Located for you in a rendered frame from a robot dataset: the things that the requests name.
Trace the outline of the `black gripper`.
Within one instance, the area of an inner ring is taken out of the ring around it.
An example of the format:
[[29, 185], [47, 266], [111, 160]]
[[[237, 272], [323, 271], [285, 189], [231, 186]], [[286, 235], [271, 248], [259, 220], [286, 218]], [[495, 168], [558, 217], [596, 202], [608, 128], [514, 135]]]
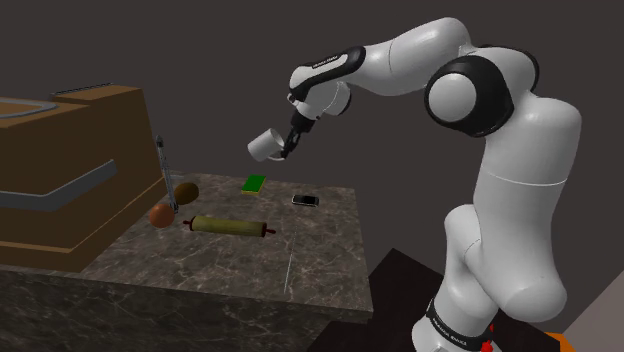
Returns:
[[309, 119], [300, 112], [295, 111], [291, 118], [291, 130], [285, 140], [280, 156], [286, 159], [288, 155], [297, 147], [302, 133], [311, 131], [315, 124], [314, 119]]

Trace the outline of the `white mug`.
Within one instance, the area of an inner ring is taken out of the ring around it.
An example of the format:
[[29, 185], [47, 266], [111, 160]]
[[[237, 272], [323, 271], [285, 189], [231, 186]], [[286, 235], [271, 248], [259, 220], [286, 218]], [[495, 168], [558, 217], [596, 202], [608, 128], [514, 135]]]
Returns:
[[269, 128], [258, 137], [250, 141], [247, 149], [252, 158], [258, 162], [265, 160], [282, 161], [281, 153], [285, 143], [281, 135], [273, 128]]

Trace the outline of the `green and yellow sponge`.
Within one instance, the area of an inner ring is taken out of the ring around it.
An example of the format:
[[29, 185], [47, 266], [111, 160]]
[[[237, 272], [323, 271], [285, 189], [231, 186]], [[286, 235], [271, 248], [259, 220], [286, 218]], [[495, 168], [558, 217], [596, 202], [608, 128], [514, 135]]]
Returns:
[[251, 174], [241, 188], [242, 194], [258, 194], [266, 182], [264, 175]]

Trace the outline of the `brown kiwi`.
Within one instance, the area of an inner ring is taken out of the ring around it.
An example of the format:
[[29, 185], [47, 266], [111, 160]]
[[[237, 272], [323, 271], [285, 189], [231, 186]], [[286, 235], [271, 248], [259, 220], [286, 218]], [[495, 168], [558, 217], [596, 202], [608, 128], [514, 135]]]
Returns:
[[199, 196], [199, 187], [192, 182], [179, 184], [174, 189], [174, 197], [178, 205], [187, 205], [195, 201]]

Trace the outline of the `grey slender kitchen tool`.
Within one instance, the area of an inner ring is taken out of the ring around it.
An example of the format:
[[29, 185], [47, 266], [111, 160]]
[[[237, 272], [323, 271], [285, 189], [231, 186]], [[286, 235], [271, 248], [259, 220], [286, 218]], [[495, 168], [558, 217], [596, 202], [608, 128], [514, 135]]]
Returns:
[[167, 158], [165, 156], [164, 153], [164, 140], [160, 135], [157, 135], [155, 137], [155, 145], [157, 148], [157, 153], [158, 153], [158, 158], [159, 158], [159, 162], [160, 162], [160, 167], [161, 167], [161, 171], [163, 174], [163, 178], [165, 181], [165, 186], [167, 189], [167, 195], [169, 198], [169, 205], [172, 208], [173, 212], [175, 214], [178, 213], [179, 211], [179, 205], [176, 201], [175, 198], [175, 194], [174, 194], [174, 188], [172, 185], [172, 179], [171, 179], [171, 174], [170, 174], [170, 168], [167, 162]]

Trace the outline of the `orange-brown round fruit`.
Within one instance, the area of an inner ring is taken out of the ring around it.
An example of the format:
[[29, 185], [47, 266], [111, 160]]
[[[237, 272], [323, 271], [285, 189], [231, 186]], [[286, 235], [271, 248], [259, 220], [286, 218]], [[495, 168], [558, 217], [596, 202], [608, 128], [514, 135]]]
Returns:
[[149, 221], [156, 228], [166, 228], [175, 220], [175, 212], [168, 204], [157, 204], [149, 212]]

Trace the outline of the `dark robot stand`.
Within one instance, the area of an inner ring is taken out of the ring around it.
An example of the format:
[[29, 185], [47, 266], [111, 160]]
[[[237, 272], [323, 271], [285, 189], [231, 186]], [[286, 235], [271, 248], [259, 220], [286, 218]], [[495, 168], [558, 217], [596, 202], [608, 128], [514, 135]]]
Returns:
[[[425, 314], [442, 275], [392, 249], [369, 275], [373, 315], [366, 323], [330, 322], [307, 352], [417, 352], [412, 326]], [[503, 352], [576, 352], [564, 335], [545, 333], [498, 312], [493, 341]]]

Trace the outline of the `brown cabinet with sink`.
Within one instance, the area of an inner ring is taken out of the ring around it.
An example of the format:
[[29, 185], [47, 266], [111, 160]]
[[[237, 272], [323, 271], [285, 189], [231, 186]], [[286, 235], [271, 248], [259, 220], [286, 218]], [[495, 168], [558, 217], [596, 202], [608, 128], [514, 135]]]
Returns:
[[79, 272], [165, 194], [141, 89], [0, 97], [0, 265]]

